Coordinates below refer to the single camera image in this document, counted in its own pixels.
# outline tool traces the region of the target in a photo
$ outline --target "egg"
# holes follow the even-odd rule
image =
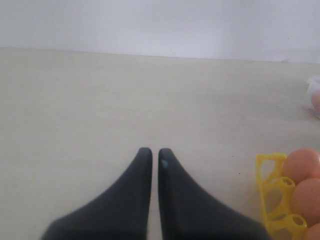
[[[291,210],[294,214],[301,215],[309,227],[320,223],[319,178],[303,180],[294,188],[291,198]]]
[[[320,111],[320,90],[316,90],[311,94],[311,103],[317,111]]]
[[[319,240],[320,239],[320,223],[310,227],[304,234],[303,240]]]
[[[311,148],[300,148],[288,155],[282,167],[282,175],[295,184],[305,179],[320,178],[320,154]]]

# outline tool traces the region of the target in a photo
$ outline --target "white table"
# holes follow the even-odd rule
[[[0,239],[35,240],[153,150],[149,234],[161,239],[157,154],[260,219],[255,154],[320,149],[303,105],[320,65],[0,49]]]

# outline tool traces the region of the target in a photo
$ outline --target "yellow egg holder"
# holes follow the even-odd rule
[[[293,214],[290,209],[290,201],[296,185],[292,179],[282,176],[282,167],[286,158],[284,153],[279,152],[270,155],[258,154],[255,158],[256,183],[262,206],[262,220],[271,236],[281,229],[286,229],[292,234],[292,240],[303,240],[307,223],[303,217]],[[261,166],[265,161],[274,161],[274,169],[266,179],[262,179]],[[267,212],[266,196],[272,190],[280,191],[282,199],[275,209]]]

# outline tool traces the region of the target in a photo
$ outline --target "light wooden tabletop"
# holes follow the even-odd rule
[[[157,154],[260,219],[255,154],[320,149],[304,110],[320,65],[0,49],[0,239],[38,239],[154,154],[149,234],[161,239]]]

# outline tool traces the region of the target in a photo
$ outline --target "white container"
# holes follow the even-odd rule
[[[308,79],[307,109],[320,118],[320,75]]]

